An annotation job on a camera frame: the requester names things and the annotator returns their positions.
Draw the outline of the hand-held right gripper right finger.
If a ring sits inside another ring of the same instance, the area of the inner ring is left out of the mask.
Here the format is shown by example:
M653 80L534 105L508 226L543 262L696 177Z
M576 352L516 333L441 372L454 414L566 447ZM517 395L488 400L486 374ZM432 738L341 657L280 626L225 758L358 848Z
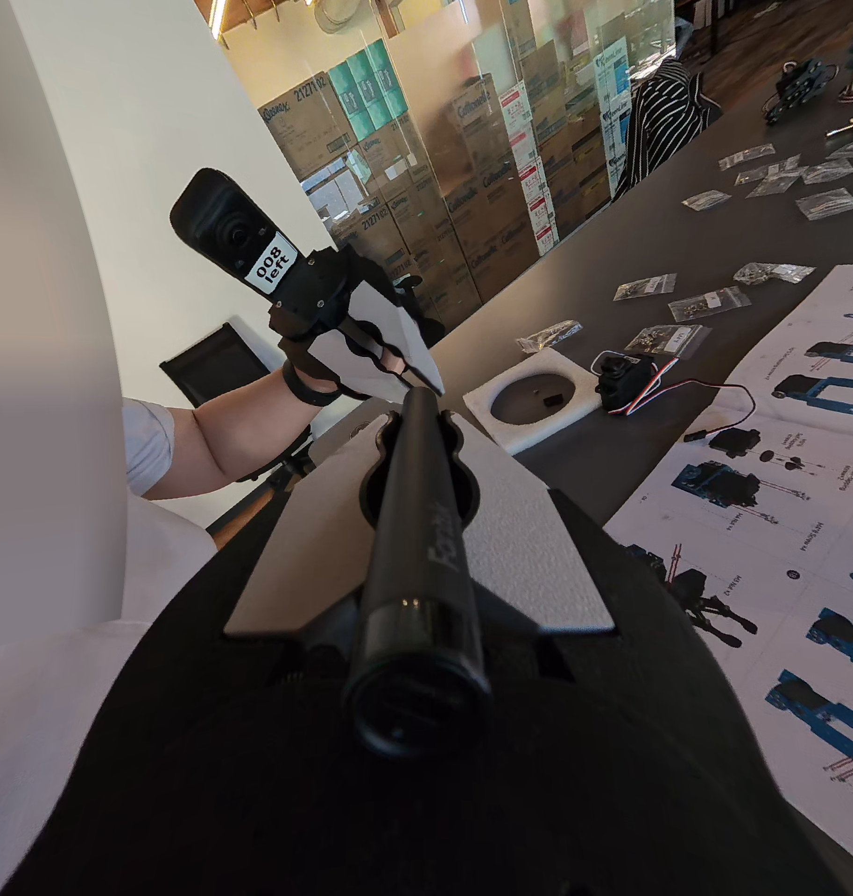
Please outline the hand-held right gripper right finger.
M614 623L544 482L459 414L456 458L475 483L463 538L484 635L609 634Z

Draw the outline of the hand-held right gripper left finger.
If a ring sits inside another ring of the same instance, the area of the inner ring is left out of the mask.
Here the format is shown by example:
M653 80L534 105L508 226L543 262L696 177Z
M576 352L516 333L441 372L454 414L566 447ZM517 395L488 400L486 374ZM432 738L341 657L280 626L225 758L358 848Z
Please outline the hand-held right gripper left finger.
M353 637L374 546L360 491L389 421L379 415L295 487L225 637Z

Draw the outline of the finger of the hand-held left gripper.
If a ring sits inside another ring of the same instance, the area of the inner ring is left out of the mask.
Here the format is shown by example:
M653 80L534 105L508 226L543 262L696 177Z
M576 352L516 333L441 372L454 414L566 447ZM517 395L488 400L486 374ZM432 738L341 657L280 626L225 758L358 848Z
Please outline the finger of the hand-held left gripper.
M348 316L358 326L373 325L379 333L376 342L397 352L405 360L406 371L437 396L445 389L442 376L420 332L402 308L394 305L377 290L354 290L350 295Z
M306 349L314 362L348 394L387 402L403 402L411 389L404 378L404 358L367 335L357 342L344 333L324 333Z

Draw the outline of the black electric screwdriver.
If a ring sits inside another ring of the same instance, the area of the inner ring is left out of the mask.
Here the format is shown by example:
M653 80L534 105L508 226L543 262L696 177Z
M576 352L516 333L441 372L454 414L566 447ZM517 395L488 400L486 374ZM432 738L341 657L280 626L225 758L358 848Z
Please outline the black electric screwdriver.
M411 389L389 429L343 705L371 752L414 761L476 739L491 686L435 394Z

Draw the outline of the black servo motor with wires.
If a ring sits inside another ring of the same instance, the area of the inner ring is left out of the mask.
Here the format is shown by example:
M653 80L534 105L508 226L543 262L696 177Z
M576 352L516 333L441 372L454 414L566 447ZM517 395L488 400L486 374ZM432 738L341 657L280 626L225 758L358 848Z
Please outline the black servo motor with wires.
M600 397L601 408L611 417L627 419L656 398L683 386L697 385L715 392L738 390L750 402L750 407L740 420L712 428L696 429L682 436L683 442L697 442L711 438L730 428L748 421L757 410L757 402L747 387L730 383L707 382L696 377L676 381L668 386L662 379L674 369L678 357L671 357L662 364L653 356L631 355L621 352L604 351L591 362L589 372L597 378L596 393Z

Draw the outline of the person's left forearm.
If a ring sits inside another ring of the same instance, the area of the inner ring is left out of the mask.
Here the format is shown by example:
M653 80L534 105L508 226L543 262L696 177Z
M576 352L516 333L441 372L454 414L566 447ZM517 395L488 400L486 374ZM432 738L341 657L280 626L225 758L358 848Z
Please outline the person's left forearm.
M125 399L129 490L148 500L215 492L281 454L320 410L289 392L282 370L197 409Z

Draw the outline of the dark desk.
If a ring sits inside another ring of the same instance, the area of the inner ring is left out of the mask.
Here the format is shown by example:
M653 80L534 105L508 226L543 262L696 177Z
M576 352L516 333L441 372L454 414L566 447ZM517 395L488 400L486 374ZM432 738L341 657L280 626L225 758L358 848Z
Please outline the dark desk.
M674 263L686 280L723 274L761 223L690 223L677 200L706 189L714 158L761 140L749 111L726 114L609 206L437 347L441 408L513 358L514 324L576 312L598 351L628 329L601 287ZM587 540L589 572L616 630L539 642L535 668L499 685L490 732L447 762L365 759L331 785L330 857L303 894L853 894L853 859L780 795L719 664L650 571L613 546L605 521L706 399L656 423L600 421L526 452L555 486L564 522Z

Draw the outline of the person's left hand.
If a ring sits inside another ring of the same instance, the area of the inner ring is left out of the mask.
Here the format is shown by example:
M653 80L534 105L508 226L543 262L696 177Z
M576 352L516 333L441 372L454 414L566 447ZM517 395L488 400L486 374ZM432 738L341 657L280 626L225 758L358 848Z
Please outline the person's left hand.
M306 346L289 342L281 343L280 346L296 373L306 382L310 381L312 388L323 392L339 389L341 382L338 375L312 356Z

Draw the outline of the black office chair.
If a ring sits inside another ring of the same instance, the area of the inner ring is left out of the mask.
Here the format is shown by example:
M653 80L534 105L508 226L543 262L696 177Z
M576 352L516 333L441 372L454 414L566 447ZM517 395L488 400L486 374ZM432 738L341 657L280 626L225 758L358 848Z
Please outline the black office chair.
M392 301L404 309L415 322L425 346L432 349L446 335L446 327L438 317L430 297L424 301L418 297L416 289L423 285L419 275L407 274L392 284Z
M183 352L161 362L159 368L190 406L197 409L203 403L258 381L269 373L269 368L250 344L252 336L253 332L240 318L232 318ZM261 495L286 487L293 476L304 476L312 469L312 442L311 428L307 427L281 454L231 485L228 495L232 503L229 507L223 507L219 514L207 510L207 516L197 524L203 525L208 534L215 537Z

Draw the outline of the black wristband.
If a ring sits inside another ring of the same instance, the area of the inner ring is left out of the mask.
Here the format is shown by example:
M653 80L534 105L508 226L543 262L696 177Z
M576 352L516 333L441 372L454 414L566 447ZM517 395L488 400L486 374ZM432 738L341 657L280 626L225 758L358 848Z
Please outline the black wristband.
M282 365L283 382L289 392L301 403L322 409L330 406L342 396L341 389L319 391L309 385L297 372L291 360L286 359Z

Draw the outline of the white foam insert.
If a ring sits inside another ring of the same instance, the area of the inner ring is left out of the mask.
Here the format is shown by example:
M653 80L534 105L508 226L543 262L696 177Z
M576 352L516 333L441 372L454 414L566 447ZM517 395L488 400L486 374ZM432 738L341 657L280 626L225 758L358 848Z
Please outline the white foam insert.
M555 375L572 387L562 406L543 420L525 423L506 422L494 414L492 407L505 389L541 375ZM463 401L488 436L508 454L516 455L600 409L597 386L597 375L555 349L544 349L466 393Z

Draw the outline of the stack of cardboard boxes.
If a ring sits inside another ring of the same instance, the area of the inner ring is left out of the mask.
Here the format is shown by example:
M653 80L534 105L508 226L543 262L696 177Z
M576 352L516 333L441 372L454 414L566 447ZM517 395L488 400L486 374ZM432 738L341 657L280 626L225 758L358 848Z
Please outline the stack of cardboard boxes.
M276 2L299 74L260 113L337 246L453 329L609 203L674 6Z

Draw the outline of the printed assembly manual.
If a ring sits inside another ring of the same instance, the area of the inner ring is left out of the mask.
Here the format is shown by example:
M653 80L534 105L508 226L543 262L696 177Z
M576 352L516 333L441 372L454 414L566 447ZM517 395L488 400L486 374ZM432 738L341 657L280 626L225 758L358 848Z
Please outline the printed assembly manual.
M784 797L853 856L853 264L607 523L682 605Z

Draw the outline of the group of clear hardware bags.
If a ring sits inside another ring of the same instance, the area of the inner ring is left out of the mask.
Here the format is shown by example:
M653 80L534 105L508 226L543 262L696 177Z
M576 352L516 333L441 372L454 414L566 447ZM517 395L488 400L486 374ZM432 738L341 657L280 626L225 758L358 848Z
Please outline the group of clear hardware bags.
M817 165L800 166L799 158L799 155L795 155L785 161L744 172L738 175L735 185L749 183L751 180L755 181L757 183L755 189L748 194L748 198L753 198L781 195L787 192L798 179L802 179L805 185L830 183L853 173L851 164L853 141L832 152L825 161ZM845 189L840 188L828 193L824 197L822 205L817 205L817 200L814 197L808 197L804 200L797 200L797 206L804 209L807 218L819 219L832 212L839 213L850 210L853 208L853 197ZM751 262L746 263L738 270L734 274L733 280L746 286L761 284L768 280L781 280L797 284L812 272L813 267L811 266ZM674 291L676 284L677 275L675 273L645 278L622 284L617 289L614 300L669 294ZM742 307L748 303L746 296L737 287L729 286L702 294L700 297L677 300L670 303L668 307L677 322L685 322L730 308ZM578 322L566 320L526 338L520 338L517 340L517 344L522 352L533 354L550 348L580 330L581 325Z

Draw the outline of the black white striped garment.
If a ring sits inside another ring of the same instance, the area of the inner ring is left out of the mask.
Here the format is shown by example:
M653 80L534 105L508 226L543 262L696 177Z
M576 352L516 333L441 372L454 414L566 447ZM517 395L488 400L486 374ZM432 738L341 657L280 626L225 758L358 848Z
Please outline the black white striped garment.
M691 74L667 59L637 89L626 133L625 164L611 197L617 202L723 115Z

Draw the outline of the black metal bracket assembly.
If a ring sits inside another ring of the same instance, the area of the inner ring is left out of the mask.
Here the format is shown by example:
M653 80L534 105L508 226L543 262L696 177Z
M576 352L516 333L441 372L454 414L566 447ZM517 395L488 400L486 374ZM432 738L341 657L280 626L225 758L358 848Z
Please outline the black metal bracket assembly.
M820 96L838 73L837 63L824 63L818 57L803 62L785 62L776 83L776 92L761 109L765 124L775 126L785 113Z

